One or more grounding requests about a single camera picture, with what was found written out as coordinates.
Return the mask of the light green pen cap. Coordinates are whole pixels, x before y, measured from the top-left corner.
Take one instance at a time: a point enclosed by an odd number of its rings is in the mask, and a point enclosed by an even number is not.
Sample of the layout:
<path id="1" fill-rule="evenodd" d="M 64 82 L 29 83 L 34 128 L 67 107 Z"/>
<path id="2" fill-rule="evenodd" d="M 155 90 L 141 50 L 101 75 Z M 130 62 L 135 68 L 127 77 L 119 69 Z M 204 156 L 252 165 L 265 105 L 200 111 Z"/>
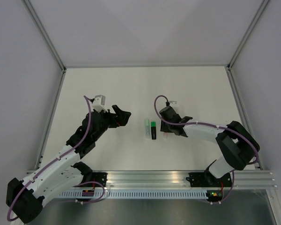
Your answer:
<path id="1" fill-rule="evenodd" d="M 145 127 L 150 127 L 150 120 L 148 118 L 145 119 Z"/>

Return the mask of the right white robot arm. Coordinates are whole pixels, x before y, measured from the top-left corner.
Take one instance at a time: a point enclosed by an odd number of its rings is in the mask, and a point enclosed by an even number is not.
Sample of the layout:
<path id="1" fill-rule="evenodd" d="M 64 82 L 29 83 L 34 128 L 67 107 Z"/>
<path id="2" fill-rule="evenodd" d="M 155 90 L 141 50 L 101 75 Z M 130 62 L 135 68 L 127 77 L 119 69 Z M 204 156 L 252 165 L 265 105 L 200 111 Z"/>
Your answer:
<path id="1" fill-rule="evenodd" d="M 243 170 L 260 150 L 259 144 L 237 121 L 226 126 L 198 122 L 193 117 L 180 117 L 170 105 L 159 114 L 162 132 L 185 138 L 200 138 L 219 146 L 222 153 L 219 159 L 212 162 L 200 176 L 189 174 L 186 178 L 192 187 L 220 187 L 221 183 L 230 187 L 229 173 Z"/>

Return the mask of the dark green marker pen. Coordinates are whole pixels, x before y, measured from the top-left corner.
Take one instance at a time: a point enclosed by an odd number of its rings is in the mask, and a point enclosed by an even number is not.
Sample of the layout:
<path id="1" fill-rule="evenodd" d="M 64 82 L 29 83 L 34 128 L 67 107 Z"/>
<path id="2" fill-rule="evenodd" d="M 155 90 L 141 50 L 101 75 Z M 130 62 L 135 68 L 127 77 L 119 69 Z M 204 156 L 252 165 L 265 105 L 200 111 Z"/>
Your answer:
<path id="1" fill-rule="evenodd" d="M 151 127 L 151 139 L 152 140 L 156 140 L 157 136 L 156 136 L 156 127 Z"/>

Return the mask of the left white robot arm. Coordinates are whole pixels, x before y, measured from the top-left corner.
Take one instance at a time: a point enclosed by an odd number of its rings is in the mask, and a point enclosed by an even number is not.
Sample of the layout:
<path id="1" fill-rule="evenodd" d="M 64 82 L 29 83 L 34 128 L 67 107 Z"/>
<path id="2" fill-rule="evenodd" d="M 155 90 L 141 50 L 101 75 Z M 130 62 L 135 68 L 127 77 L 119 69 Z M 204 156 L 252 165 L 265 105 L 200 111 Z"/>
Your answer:
<path id="1" fill-rule="evenodd" d="M 27 224 L 60 193 L 71 187 L 86 187 L 92 180 L 92 169 L 81 159 L 96 146 L 109 128 L 125 126 L 131 113 L 113 105 L 114 112 L 99 106 L 89 112 L 63 148 L 47 164 L 22 179 L 13 178 L 7 185 L 7 220 Z"/>

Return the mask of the light green pen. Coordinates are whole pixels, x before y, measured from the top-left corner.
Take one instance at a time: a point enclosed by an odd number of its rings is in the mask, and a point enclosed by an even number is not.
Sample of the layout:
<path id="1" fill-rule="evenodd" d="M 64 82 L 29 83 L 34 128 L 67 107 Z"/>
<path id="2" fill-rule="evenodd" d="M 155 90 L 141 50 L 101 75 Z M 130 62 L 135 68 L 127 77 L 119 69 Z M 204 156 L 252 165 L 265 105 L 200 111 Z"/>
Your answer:
<path id="1" fill-rule="evenodd" d="M 145 127 L 145 138 L 151 139 L 151 129 L 150 129 L 150 127 Z"/>

